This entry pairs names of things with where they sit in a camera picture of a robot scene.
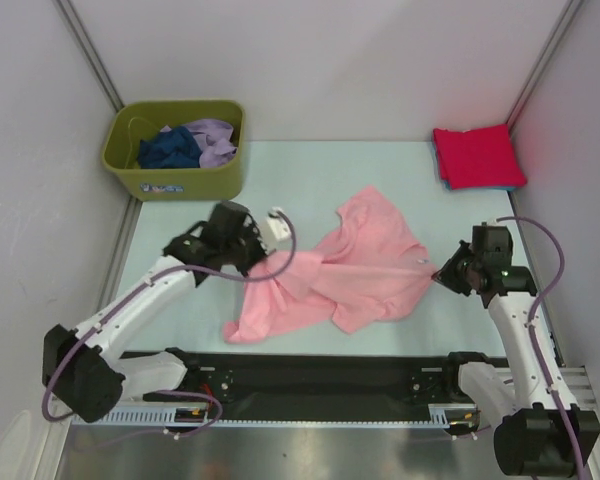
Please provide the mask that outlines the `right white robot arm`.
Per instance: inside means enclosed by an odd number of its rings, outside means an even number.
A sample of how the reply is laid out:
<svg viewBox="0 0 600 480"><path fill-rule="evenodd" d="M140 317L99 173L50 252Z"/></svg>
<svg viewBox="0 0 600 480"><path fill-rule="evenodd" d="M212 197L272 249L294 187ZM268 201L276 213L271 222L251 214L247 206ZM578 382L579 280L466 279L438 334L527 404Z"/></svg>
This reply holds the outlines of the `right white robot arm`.
<svg viewBox="0 0 600 480"><path fill-rule="evenodd" d="M508 476L578 479L600 435L596 413L582 409L560 370L538 310L546 293L530 270L513 263L513 239L504 218L472 228L470 241L433 275L450 291L480 297L505 349L511 380L490 358L453 352L441 376L453 401L468 397L493 430L500 470Z"/></svg>

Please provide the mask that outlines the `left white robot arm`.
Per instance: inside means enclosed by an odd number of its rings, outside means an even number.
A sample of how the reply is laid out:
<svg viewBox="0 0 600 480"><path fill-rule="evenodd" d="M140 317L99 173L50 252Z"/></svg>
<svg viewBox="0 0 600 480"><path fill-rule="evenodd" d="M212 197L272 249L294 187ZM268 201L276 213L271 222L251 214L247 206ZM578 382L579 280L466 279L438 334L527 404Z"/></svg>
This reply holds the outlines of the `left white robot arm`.
<svg viewBox="0 0 600 480"><path fill-rule="evenodd" d="M50 401L60 400L87 423L105 417L122 400L173 393L187 400L201 387L201 376L187 355L170 348L127 358L133 338L179 296L208 277L236 269L236 281L249 281L250 270L293 234L281 210L262 222L233 201L214 205L209 217L172 238L153 266L126 293L89 319L68 329L56 325L43 342L42 413L57 421Z"/></svg>

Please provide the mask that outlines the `pink t shirt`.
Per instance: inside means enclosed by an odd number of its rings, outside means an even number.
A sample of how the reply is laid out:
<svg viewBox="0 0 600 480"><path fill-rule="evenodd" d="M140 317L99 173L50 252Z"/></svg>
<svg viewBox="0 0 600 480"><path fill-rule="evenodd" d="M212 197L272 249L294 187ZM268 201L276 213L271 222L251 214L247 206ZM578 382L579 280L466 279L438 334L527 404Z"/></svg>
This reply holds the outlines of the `pink t shirt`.
<svg viewBox="0 0 600 480"><path fill-rule="evenodd" d="M410 315L436 266L402 213L368 186L337 210L340 225L313 249L276 252L250 271L241 313L226 342L259 343L326 320L352 334Z"/></svg>

